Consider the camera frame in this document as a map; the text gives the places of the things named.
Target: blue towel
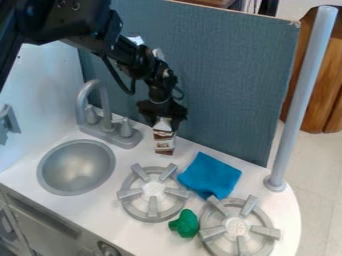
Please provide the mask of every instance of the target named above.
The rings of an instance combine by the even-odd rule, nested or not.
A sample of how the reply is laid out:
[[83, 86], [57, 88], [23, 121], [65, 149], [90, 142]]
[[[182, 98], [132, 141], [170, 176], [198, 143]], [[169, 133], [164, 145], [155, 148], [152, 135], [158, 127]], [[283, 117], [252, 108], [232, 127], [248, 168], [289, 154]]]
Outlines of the blue towel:
[[233, 191], [241, 174], [241, 171], [199, 152], [192, 164], [178, 175], [178, 180], [204, 199], [215, 195], [222, 200]]

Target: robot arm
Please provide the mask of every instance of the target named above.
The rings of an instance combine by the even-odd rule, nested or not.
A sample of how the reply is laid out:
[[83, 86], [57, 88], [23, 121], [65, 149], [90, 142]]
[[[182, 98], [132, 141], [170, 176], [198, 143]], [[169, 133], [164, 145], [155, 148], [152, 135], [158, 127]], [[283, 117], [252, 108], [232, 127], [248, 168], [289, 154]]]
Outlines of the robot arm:
[[[187, 110], [174, 101], [177, 77], [145, 45], [121, 35], [123, 23], [111, 0], [0, 0], [0, 92], [23, 43], [42, 45], [56, 40], [99, 56], [127, 94], [135, 93], [136, 80], [149, 87], [149, 100], [139, 110], [150, 125], [158, 116], [171, 117], [174, 130]], [[130, 88], [110, 62], [131, 78]]]

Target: gray backsplash panel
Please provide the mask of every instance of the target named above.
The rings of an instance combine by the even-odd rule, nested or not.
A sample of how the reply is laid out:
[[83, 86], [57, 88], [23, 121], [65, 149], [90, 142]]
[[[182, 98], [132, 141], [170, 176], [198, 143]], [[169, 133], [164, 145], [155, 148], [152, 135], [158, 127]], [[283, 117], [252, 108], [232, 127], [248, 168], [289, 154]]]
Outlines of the gray backsplash panel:
[[[112, 1], [123, 35], [161, 48], [179, 76], [189, 108], [179, 135], [266, 166], [290, 79], [299, 24], [275, 18], [159, 0]], [[102, 61], [82, 53], [85, 79], [107, 84], [112, 111], [143, 121]], [[98, 97], [92, 97], [98, 103]]]

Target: silver sink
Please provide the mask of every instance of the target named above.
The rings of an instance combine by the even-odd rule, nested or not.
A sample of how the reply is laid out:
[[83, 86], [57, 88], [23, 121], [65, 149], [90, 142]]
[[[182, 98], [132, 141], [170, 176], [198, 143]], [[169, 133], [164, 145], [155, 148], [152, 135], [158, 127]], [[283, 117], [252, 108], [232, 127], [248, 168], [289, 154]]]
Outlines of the silver sink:
[[48, 152], [38, 166], [38, 181], [47, 191], [75, 196], [89, 192], [114, 172], [115, 156], [105, 144], [75, 140]]

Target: green toy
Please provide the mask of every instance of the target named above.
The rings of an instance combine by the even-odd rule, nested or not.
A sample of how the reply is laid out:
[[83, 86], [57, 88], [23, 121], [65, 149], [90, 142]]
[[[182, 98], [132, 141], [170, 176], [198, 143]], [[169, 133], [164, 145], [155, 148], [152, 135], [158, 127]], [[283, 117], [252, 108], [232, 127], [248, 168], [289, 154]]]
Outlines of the green toy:
[[191, 210], [184, 209], [178, 220], [169, 222], [169, 228], [177, 231], [182, 238], [192, 238], [199, 230], [198, 218]]

